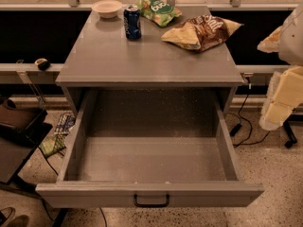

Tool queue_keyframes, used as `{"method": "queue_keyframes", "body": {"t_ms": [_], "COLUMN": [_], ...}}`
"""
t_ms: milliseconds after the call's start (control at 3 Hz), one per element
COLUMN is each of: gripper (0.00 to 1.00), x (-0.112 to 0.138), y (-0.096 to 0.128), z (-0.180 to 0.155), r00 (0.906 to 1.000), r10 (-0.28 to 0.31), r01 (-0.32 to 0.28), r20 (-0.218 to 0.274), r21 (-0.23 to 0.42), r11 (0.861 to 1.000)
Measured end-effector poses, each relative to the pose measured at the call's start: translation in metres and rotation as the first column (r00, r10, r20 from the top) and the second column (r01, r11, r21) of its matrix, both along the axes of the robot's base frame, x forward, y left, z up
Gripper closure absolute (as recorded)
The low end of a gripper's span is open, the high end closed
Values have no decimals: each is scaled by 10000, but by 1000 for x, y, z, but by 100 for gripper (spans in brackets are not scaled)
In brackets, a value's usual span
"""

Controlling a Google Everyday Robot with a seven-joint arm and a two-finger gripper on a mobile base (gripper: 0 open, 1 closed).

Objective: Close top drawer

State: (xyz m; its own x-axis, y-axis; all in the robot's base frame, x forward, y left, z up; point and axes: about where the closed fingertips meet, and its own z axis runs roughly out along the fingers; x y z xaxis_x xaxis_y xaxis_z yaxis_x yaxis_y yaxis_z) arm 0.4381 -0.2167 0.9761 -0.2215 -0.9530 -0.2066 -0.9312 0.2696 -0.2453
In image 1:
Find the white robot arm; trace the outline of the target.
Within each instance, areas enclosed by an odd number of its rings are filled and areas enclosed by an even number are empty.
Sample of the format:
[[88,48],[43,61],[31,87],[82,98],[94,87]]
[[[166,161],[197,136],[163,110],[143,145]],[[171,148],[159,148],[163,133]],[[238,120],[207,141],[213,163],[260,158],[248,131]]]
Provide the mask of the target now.
[[293,10],[282,26],[258,44],[258,50],[277,52],[282,61],[290,64],[284,72],[274,72],[272,75],[261,110],[259,125],[264,130],[275,131],[303,103],[302,4]]

